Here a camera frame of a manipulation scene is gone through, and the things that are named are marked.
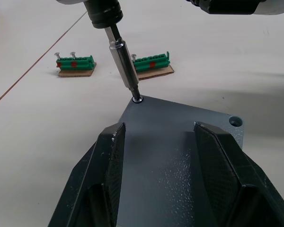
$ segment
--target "mounting hole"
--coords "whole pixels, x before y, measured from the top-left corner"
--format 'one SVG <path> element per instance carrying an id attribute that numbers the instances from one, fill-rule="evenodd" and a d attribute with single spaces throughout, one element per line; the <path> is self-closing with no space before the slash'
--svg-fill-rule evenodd
<path id="1" fill-rule="evenodd" d="M 240 127 L 243 124 L 243 121 L 241 118 L 237 116 L 232 116 L 229 118 L 229 123 L 234 127 Z"/>

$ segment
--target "cardboard piece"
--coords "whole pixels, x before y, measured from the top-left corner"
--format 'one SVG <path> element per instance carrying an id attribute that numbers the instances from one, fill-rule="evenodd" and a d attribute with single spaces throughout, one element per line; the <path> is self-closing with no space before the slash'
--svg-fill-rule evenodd
<path id="1" fill-rule="evenodd" d="M 93 70 L 61 70 L 58 74 L 59 77 L 90 77 L 97 63 L 95 62 L 95 67 Z"/>
<path id="2" fill-rule="evenodd" d="M 161 69 L 150 70 L 150 71 L 146 71 L 146 72 L 139 72 L 138 73 L 138 79 L 143 80 L 143 79 L 149 79 L 149 78 L 153 78 L 153 77 L 160 77 L 160 76 L 165 76 L 165 75 L 168 75 L 168 74 L 171 74 L 171 73 L 174 73 L 174 72 L 175 71 L 173 70 L 171 65 L 169 65 L 168 67 L 161 68 Z"/>

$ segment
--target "countersunk screw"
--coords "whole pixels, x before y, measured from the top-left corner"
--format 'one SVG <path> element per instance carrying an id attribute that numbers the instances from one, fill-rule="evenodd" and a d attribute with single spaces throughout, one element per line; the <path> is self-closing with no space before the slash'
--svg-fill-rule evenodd
<path id="1" fill-rule="evenodd" d="M 132 57 L 133 62 L 135 62 L 137 55 L 136 54 L 132 54 L 131 57 Z"/>
<path id="2" fill-rule="evenodd" d="M 73 59 L 76 59 L 75 52 L 71 52 L 71 56 Z"/>
<path id="3" fill-rule="evenodd" d="M 59 52 L 55 53 L 55 55 L 57 56 L 57 59 L 58 59 L 58 60 L 61 59 L 59 54 L 60 54 Z"/>

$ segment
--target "green terminal block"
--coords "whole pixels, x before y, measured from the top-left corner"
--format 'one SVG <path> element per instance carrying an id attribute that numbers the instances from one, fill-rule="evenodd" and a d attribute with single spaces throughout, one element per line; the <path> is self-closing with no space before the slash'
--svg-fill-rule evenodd
<path id="1" fill-rule="evenodd" d="M 139 58 L 133 62 L 137 72 L 165 68 L 168 67 L 169 64 L 170 61 L 168 51 L 167 54 L 155 55 L 148 58 Z"/>
<path id="2" fill-rule="evenodd" d="M 61 70 L 93 70 L 96 66 L 93 56 L 85 58 L 60 58 L 57 67 Z"/>

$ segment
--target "textured paint surface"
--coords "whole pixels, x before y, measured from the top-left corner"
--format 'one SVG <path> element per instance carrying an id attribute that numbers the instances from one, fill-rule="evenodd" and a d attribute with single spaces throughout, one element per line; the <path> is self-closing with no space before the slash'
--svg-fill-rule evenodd
<path id="1" fill-rule="evenodd" d="M 151 97 L 140 104 L 130 102 L 120 119 L 126 135 L 118 223 L 188 227 L 199 226 L 195 223 L 200 216 L 211 216 L 197 166 L 194 122 L 216 125 L 242 146 L 243 126 L 231 126 L 230 116 Z"/>

